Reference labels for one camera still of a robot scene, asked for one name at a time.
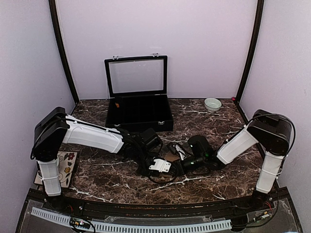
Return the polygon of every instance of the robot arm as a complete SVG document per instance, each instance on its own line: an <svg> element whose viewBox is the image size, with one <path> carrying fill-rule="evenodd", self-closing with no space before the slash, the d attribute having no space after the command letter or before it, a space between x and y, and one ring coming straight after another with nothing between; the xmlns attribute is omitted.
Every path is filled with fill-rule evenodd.
<svg viewBox="0 0 311 233"><path fill-rule="evenodd" d="M252 145L260 143L264 146L266 156L256 185L256 190L264 194L270 192L287 156L292 128L289 122L280 117L265 116L269 114L258 110L254 115L257 120L252 121L230 141L223 144L216 155L224 165L227 165Z"/></svg>
<svg viewBox="0 0 311 233"><path fill-rule="evenodd" d="M45 192L50 197L61 195L56 159L62 143L85 145L110 153L124 150L129 154L129 158L142 167L142 175L148 176L152 171L169 171L171 166L165 160L154 159L156 154L150 152L162 143L153 130L130 135L128 132L80 121L67 115L65 109L58 107L36 126L32 150L32 158L36 158L38 162Z"/></svg>
<svg viewBox="0 0 311 233"><path fill-rule="evenodd" d="M206 166L210 170L220 170L231 163L237 156L256 143L265 148L265 158L253 192L253 206L260 206L267 198L280 168L287 156L292 126L285 117L257 110L254 120L244 126L231 139L225 141L216 151L200 135L189 139L193 156L179 161L183 171Z"/></svg>

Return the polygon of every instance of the open case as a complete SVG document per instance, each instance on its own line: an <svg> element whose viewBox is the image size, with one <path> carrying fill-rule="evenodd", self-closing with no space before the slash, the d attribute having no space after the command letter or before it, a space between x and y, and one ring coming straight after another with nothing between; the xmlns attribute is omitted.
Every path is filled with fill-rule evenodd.
<svg viewBox="0 0 311 233"><path fill-rule="evenodd" d="M167 98L167 56L105 60L110 102L106 127L130 132L172 131Z"/></svg>

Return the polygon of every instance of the case lid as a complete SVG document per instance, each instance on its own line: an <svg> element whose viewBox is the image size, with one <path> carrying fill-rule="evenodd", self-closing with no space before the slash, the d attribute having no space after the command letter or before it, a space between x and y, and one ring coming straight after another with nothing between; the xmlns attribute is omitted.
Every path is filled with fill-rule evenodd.
<svg viewBox="0 0 311 233"><path fill-rule="evenodd" d="M110 97L167 93L167 56L105 60Z"/></svg>

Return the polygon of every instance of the white plastic strip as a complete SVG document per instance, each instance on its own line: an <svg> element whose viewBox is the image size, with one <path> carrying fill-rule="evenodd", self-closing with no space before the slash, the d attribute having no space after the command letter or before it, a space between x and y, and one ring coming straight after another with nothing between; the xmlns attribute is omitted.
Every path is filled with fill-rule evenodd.
<svg viewBox="0 0 311 233"><path fill-rule="evenodd" d="M31 215L56 224L70 227L70 217L33 207ZM97 233L208 233L230 230L231 220L181 225L181 226L132 226L91 221Z"/></svg>

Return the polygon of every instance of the black pole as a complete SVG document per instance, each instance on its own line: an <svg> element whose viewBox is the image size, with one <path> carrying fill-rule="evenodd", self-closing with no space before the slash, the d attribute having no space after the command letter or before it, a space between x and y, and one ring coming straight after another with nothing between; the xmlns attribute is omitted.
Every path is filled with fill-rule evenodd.
<svg viewBox="0 0 311 233"><path fill-rule="evenodd" d="M245 63L243 75L241 78L240 86L239 86L237 95L235 97L235 100L237 101L237 103L240 103L241 101L241 98L242 98L242 95L243 95L243 92L246 86L247 78L249 75L249 71L251 69L251 65L253 62L259 29L260 29L261 17L262 17L262 12L263 12L263 4L264 4L264 0L258 0L254 28L253 28L253 33L252 33L252 39L249 45L248 55L246 58L246 63Z"/></svg>
<svg viewBox="0 0 311 233"><path fill-rule="evenodd" d="M56 38L56 42L57 42L57 46L58 46L58 52L59 52L60 59L61 59L62 64L63 64L65 76L66 76L66 79L67 79L73 100L74 100L75 104L77 104L79 102L79 97L78 97L77 90L76 90L74 83L73 83L73 79L72 79L72 75L71 75L71 72L69 69L67 56L65 53L65 47L64 47L62 34L60 32L60 27L59 27L59 22L58 22L58 17L57 17L55 0L49 0L49 5L50 5L50 13L51 13L51 18L52 18L55 38Z"/></svg>

